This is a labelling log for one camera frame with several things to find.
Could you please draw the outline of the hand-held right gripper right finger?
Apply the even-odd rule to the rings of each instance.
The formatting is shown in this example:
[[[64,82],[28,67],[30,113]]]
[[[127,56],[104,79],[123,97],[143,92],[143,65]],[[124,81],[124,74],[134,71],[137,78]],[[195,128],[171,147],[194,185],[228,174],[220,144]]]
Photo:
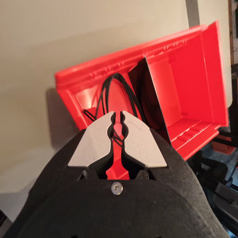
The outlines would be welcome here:
[[[150,128],[127,111],[120,112],[122,125],[121,162],[129,179],[135,179],[142,170],[165,168],[167,163]]]

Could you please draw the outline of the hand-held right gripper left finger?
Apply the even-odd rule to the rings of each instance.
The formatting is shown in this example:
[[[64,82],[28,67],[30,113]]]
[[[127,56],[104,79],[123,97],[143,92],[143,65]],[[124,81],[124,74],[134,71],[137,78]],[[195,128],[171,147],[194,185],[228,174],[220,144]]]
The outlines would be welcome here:
[[[100,117],[85,130],[68,167],[94,170],[100,179],[106,179],[106,171],[114,162],[112,137],[116,113],[111,111]]]

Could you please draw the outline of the red plastic bin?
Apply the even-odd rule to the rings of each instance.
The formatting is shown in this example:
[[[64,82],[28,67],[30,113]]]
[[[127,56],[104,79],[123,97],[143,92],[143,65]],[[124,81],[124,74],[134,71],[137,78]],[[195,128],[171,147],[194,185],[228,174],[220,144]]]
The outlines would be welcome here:
[[[219,22],[126,48],[55,73],[56,90],[79,130],[95,116],[103,82],[146,58],[172,147],[186,161],[228,126]]]

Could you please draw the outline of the black bin divider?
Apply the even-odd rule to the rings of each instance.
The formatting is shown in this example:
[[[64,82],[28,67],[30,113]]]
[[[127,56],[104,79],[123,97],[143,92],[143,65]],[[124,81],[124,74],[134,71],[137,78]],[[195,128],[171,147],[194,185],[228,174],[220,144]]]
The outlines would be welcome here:
[[[147,59],[140,60],[128,76],[145,123],[172,145]]]

